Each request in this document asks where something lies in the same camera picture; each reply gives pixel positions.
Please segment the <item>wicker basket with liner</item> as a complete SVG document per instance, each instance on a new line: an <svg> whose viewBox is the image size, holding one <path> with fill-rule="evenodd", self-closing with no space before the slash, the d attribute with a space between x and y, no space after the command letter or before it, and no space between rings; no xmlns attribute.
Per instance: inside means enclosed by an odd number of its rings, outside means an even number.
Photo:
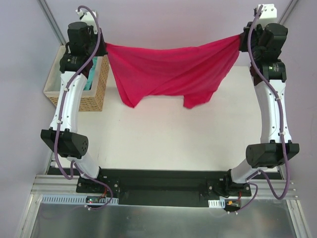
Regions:
<svg viewBox="0 0 317 238"><path fill-rule="evenodd" d="M65 53L65 46L60 46L48 75L44 94L49 100L57 105L60 91L60 65L59 61ZM98 57L95 74L90 90L82 93L79 111L80 112L101 112L104 104L106 83L109 73L109 61L107 56Z"/></svg>

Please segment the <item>pink t shirt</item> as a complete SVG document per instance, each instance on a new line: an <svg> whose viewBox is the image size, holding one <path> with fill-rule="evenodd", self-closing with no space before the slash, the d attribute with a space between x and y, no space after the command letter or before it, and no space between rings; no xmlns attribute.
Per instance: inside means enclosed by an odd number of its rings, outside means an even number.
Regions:
<svg viewBox="0 0 317 238"><path fill-rule="evenodd" d="M147 96L182 96L192 109L207 103L239 57L240 36L196 47L155 50L107 44L122 102L136 107Z"/></svg>

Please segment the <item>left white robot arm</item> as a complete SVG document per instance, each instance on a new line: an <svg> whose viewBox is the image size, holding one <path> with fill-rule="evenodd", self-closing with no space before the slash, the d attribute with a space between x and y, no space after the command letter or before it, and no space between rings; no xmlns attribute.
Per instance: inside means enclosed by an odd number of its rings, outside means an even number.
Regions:
<svg viewBox="0 0 317 238"><path fill-rule="evenodd" d="M66 179L73 179L76 169L80 174L80 187L99 193L105 181L101 178L100 167L88 154L88 138L77 132L77 121L93 58L104 56L106 52L101 31L85 22L70 23L68 37L59 62L60 91L55 114L49 129L41 131L41 139L54 153L57 166Z"/></svg>

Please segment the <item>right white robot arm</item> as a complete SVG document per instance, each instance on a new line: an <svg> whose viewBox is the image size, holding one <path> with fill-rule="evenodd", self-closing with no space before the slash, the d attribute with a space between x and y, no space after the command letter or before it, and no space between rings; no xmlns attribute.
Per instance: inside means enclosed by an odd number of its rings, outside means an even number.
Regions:
<svg viewBox="0 0 317 238"><path fill-rule="evenodd" d="M283 199L290 184L289 161L300 151L298 143L293 143L285 111L286 67L279 59L281 49L287 39L288 29L278 23L266 26L256 21L249 22L241 34L239 50L248 52L250 75L259 103L262 132L259 144L246 148L246 158L238 166L230 169L222 182L225 196L237 195L247 188L247 183L256 175L269 177L265 169L285 166L286 184L281 195Z"/></svg>

